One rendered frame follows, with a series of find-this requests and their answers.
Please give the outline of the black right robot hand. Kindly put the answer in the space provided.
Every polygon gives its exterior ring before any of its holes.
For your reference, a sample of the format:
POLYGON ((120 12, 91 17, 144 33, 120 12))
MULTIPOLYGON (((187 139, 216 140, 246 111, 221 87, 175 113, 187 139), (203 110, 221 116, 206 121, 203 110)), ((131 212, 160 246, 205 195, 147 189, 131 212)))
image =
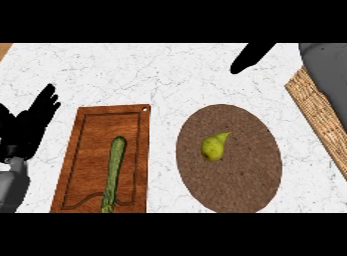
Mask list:
POLYGON ((249 43, 233 62, 231 73, 239 74, 256 65, 274 46, 274 43, 249 43))

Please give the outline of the brown oval placemat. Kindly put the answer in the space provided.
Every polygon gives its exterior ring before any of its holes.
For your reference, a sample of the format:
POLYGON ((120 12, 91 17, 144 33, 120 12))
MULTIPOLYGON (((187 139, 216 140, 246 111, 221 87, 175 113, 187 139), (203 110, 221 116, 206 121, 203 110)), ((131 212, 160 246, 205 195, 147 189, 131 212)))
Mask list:
POLYGON ((281 153, 265 123, 247 110, 218 104, 191 115, 178 137, 177 162, 184 184, 206 208, 256 212, 267 207, 281 183, 281 153), (211 162, 202 142, 222 132, 230 134, 224 157, 211 162))

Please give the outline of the yellow-green pear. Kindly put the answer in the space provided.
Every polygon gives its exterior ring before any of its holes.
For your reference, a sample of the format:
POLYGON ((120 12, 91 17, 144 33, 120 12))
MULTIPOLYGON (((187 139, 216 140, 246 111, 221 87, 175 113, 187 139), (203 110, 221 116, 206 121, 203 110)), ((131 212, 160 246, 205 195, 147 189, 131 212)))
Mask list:
POLYGON ((206 160, 215 162, 222 159, 228 137, 230 132, 222 132, 203 140, 202 154, 206 160))

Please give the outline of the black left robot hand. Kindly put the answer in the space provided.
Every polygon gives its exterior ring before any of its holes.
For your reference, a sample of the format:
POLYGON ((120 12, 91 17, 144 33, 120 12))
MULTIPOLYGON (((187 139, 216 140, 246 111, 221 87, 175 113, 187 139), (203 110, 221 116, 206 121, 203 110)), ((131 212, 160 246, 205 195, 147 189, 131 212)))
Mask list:
POLYGON ((0 103, 0 163, 14 157, 33 158, 60 106, 53 84, 47 85, 30 108, 19 115, 0 103))

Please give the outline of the brown wooden cutting board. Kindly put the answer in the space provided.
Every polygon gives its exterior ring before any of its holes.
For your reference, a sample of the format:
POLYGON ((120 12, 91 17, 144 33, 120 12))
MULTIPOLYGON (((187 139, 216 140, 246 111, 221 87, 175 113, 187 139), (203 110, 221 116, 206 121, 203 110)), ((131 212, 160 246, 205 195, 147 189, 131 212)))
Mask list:
POLYGON ((100 212, 112 142, 126 139, 115 212, 147 212, 149 104, 81 107, 53 201, 53 212, 100 212))

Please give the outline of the green cucumber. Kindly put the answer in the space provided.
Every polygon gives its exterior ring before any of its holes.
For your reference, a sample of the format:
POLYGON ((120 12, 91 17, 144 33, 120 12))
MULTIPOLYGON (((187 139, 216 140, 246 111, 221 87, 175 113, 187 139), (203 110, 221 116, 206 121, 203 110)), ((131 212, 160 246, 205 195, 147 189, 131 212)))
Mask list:
POLYGON ((115 211, 116 199, 118 199, 118 182, 119 174, 123 164, 123 157, 126 152, 126 138, 118 136, 112 142, 110 157, 109 157, 109 179, 106 192, 103 196, 101 211, 112 213, 115 211))

